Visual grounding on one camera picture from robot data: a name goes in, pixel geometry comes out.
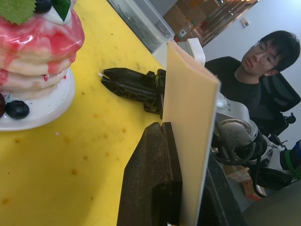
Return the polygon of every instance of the man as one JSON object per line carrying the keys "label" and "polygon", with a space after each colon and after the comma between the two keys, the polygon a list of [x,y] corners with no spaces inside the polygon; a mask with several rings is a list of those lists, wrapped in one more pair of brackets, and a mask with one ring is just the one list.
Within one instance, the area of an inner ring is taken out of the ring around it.
{"label": "man", "polygon": [[290,67],[300,55],[296,36],[277,31],[262,38],[244,55],[242,62],[232,57],[211,60],[205,67],[222,82],[221,93],[229,100],[244,104],[251,113],[260,97],[260,77],[272,76]]}

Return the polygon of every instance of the wall outlet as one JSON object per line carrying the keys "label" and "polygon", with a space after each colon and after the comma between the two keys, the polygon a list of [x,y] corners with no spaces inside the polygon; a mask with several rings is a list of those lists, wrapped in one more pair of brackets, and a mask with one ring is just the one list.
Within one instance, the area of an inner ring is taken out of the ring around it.
{"label": "wall outlet", "polygon": [[244,17],[240,20],[240,22],[241,22],[241,24],[243,25],[244,28],[246,28],[247,26],[250,25],[250,23]]}

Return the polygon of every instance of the wooden board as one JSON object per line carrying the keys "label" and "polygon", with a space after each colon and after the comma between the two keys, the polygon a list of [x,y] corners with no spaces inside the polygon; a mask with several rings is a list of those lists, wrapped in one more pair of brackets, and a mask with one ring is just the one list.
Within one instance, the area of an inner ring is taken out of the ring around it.
{"label": "wooden board", "polygon": [[183,178],[181,226],[196,226],[220,83],[169,42],[163,122],[171,122]]}

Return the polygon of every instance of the yellow table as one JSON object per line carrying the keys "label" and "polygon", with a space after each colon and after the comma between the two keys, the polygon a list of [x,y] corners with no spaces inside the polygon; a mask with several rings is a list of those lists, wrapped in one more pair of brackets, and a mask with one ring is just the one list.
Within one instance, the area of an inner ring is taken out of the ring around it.
{"label": "yellow table", "polygon": [[1,226],[114,226],[123,170],[159,117],[109,92],[97,73],[160,64],[107,3],[79,0],[86,41],[72,70],[69,110],[41,128],[0,133]]}

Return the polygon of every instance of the green object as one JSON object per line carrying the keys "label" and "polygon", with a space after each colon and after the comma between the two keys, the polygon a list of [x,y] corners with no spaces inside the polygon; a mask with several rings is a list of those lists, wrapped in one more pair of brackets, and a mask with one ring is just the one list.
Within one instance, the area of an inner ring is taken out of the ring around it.
{"label": "green object", "polygon": [[298,180],[300,180],[301,179],[301,175],[299,174],[299,172],[297,172],[293,168],[292,162],[290,160],[290,151],[289,150],[287,150],[285,152],[285,161],[286,161],[287,167],[290,170],[290,172],[293,173],[297,177]]}
{"label": "green object", "polygon": [[55,8],[59,16],[63,21],[65,21],[68,11],[70,9],[70,0],[52,0],[52,6]]}
{"label": "green object", "polygon": [[32,17],[35,3],[36,0],[0,0],[0,16],[20,25]]}

